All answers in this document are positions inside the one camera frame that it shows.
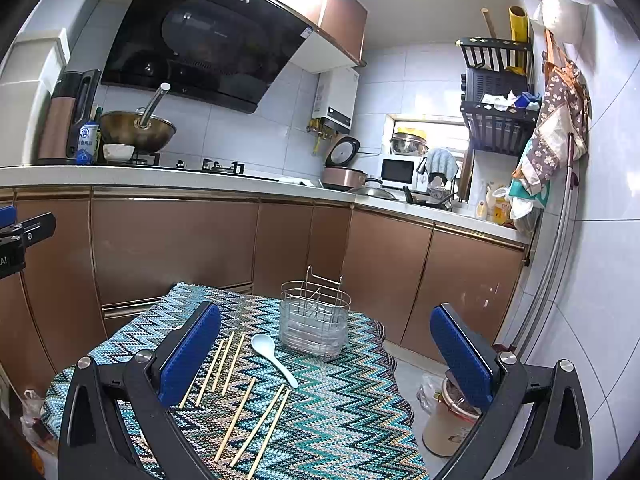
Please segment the white microwave oven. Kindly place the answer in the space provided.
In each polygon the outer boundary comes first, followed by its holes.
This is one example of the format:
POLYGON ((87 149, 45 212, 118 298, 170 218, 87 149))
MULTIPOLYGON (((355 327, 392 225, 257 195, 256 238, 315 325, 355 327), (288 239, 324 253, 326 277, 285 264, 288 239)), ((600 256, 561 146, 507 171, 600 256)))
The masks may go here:
POLYGON ((381 180, 388 188, 412 188, 416 183, 416 162, 408 158, 389 157, 382 160, 381 180))

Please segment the zigzag knitted table cloth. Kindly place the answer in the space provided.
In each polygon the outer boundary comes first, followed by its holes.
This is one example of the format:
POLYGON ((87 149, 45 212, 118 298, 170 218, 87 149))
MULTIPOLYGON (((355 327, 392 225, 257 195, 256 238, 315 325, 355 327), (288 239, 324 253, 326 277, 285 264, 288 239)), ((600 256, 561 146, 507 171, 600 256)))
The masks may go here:
MULTIPOLYGON (((43 420, 60 440, 63 414, 75 366, 84 356, 96 364, 127 362, 142 349, 156 349, 172 331, 178 330, 204 302, 219 308, 221 324, 215 349, 224 338, 207 385, 197 384, 182 410, 169 408, 174 422, 211 479, 245 479, 262 446, 273 416, 287 388, 283 375, 256 353, 250 341, 256 334, 277 336, 281 304, 277 299, 244 296, 236 292, 180 283, 148 310, 126 324, 73 362, 52 379, 43 401, 43 420), (214 393, 212 388, 221 353, 234 333, 224 369, 214 393), (221 396, 235 348, 246 333, 229 389, 221 396), (218 463, 218 446, 250 383, 250 397, 218 463), (232 458, 252 431, 280 386, 285 390, 250 442, 240 460, 232 458)), ((384 330, 379 322, 351 313, 345 347, 332 359, 321 359, 278 344, 277 359, 294 375, 291 388, 268 448, 253 479, 424 479, 427 469, 416 445, 411 424, 413 412, 396 384, 395 363, 384 349, 384 330)), ((118 404, 129 437, 149 479, 167 479, 157 463, 127 401, 118 404)))

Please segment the pink rice cooker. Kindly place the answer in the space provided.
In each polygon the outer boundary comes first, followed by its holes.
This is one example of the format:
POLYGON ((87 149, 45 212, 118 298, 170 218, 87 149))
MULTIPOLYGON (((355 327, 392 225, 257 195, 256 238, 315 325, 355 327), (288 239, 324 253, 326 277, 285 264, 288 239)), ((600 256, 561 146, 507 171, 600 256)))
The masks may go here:
POLYGON ((352 163, 360 151, 360 142, 347 134, 336 134, 324 160, 320 182, 324 188, 346 191, 364 185, 368 174, 352 168, 352 163))

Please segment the yellow roll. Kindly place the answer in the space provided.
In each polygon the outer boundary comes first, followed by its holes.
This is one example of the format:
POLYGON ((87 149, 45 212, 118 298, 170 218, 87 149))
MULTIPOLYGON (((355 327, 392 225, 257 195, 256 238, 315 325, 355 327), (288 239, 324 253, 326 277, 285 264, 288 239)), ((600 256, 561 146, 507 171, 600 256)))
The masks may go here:
MULTIPOLYGON (((515 42, 527 44, 529 42, 528 16, 521 6, 510 6, 509 20, 511 27, 511 38, 515 42)), ((527 70, 527 53, 518 51, 515 53, 515 66, 523 73, 527 70)))

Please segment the bucket with red rim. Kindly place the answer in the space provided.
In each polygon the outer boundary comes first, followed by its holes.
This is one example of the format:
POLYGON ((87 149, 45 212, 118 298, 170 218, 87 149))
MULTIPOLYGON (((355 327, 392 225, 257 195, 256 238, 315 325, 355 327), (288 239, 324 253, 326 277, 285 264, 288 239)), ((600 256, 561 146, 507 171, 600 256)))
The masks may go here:
POLYGON ((449 458, 469 435, 482 411, 469 404, 448 375, 438 387, 424 376, 419 389, 421 405, 428 414, 422 441, 434 455, 449 458))

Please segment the steel pot lid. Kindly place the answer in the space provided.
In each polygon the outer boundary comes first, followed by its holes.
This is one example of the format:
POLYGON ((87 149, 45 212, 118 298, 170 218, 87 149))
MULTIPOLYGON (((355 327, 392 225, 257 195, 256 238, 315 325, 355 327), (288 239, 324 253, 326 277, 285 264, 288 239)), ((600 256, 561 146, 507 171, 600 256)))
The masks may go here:
POLYGON ((398 201, 398 198, 393 193, 383 188, 383 181, 381 179, 367 178, 364 180, 363 185, 360 185, 359 188, 352 188, 350 192, 358 196, 374 197, 380 200, 393 200, 394 202, 398 201))

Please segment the black range hood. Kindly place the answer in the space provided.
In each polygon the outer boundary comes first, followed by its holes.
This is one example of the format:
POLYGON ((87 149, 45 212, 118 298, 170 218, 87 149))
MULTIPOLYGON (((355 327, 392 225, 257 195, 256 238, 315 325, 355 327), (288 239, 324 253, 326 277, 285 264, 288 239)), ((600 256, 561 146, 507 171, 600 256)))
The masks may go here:
POLYGON ((311 32, 268 0, 132 0, 102 81, 252 114, 311 32))

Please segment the light blue ceramic spoon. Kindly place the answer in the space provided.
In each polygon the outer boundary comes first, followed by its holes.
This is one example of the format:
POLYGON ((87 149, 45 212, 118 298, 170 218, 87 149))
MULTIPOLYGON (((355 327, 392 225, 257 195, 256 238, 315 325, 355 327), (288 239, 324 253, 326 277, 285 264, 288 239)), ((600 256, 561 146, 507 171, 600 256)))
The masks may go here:
POLYGON ((277 359, 274 350, 276 350, 276 344, 271 336, 266 334, 256 334, 252 337, 250 342, 253 350, 260 356, 269 361, 286 379, 291 388, 298 387, 298 381, 294 375, 277 359))

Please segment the gas stove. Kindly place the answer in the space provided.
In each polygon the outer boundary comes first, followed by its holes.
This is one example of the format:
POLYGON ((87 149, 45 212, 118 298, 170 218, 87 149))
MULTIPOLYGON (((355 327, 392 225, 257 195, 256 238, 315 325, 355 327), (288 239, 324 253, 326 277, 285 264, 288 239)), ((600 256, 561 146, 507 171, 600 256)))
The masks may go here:
POLYGON ((278 176, 270 174, 250 174, 242 162, 220 162, 195 155, 171 153, 142 154, 135 152, 126 162, 111 162, 112 166, 143 169, 163 169, 197 172, 198 174, 219 174, 220 176, 241 177, 254 180, 277 182, 278 176))

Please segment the black wall rack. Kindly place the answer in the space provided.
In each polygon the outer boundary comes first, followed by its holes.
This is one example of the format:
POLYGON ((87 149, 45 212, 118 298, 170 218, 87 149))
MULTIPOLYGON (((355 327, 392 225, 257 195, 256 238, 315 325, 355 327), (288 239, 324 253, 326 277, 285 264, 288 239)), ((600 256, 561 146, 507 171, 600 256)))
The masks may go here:
POLYGON ((533 48, 528 42, 486 37, 457 41, 461 74, 460 112, 472 148, 518 156, 538 117, 533 86, 533 48))

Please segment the white appliance box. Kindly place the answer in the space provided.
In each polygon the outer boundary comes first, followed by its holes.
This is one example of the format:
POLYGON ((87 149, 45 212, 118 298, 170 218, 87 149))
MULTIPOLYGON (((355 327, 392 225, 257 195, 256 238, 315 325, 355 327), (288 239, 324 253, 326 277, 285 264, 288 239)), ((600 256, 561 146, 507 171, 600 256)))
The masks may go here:
POLYGON ((32 164, 53 90, 68 62, 65 27, 17 36, 1 72, 2 167, 32 164))

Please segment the patterned hanging apron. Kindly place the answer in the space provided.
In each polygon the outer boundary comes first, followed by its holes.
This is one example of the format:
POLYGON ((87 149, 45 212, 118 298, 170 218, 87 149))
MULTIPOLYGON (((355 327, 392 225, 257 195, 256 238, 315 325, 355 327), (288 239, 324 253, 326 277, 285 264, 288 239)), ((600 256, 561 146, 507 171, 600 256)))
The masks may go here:
POLYGON ((550 30, 544 32, 544 39, 544 95, 534 132, 509 188, 513 221, 535 208, 544 209, 551 180, 588 152, 591 104, 585 77, 550 30))

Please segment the white bowl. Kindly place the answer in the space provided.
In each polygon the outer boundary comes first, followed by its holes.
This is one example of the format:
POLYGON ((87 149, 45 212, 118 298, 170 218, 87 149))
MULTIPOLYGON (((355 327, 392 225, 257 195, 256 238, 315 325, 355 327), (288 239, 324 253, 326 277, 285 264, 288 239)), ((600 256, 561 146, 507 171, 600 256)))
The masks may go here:
POLYGON ((111 143, 104 144, 102 150, 107 162, 129 162, 136 149, 132 145, 111 143))

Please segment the yellow bottle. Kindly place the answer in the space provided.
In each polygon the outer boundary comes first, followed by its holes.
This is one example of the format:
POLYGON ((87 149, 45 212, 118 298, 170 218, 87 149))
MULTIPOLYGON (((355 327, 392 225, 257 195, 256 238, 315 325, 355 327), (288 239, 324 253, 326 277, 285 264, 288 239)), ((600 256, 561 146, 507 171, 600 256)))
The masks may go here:
POLYGON ((492 221, 499 226, 505 226, 510 221, 511 203, 509 200, 509 189, 497 188, 492 192, 492 198, 495 200, 492 221))

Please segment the white gas water heater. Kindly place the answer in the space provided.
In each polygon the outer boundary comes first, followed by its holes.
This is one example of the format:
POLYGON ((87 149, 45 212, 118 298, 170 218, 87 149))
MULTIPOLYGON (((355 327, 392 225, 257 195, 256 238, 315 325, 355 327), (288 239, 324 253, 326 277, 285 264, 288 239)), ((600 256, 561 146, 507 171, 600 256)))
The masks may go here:
POLYGON ((359 74, 351 67, 329 70, 319 76, 311 117, 329 119, 347 130, 352 126, 359 74))

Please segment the blue label bottle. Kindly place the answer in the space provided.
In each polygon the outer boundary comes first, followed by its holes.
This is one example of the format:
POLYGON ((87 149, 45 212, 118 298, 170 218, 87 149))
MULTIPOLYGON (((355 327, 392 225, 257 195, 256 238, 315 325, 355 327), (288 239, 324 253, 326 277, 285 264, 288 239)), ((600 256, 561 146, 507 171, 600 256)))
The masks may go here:
POLYGON ((77 165, 92 165, 98 159, 100 139, 100 125, 97 122, 86 122, 80 127, 75 156, 77 165))

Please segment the brown lower cabinets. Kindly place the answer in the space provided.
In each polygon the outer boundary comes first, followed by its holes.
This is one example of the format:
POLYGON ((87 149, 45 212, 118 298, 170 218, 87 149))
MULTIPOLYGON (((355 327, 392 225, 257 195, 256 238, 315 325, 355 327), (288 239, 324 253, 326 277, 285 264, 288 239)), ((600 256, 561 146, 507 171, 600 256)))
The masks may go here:
POLYGON ((1 200, 20 219, 56 220, 1 283, 1 365, 16 392, 46 390, 177 283, 276 298, 307 271, 341 281, 390 342, 437 359, 431 310, 451 304, 495 340, 525 257, 518 240, 428 209, 149 188, 10 188, 1 200))

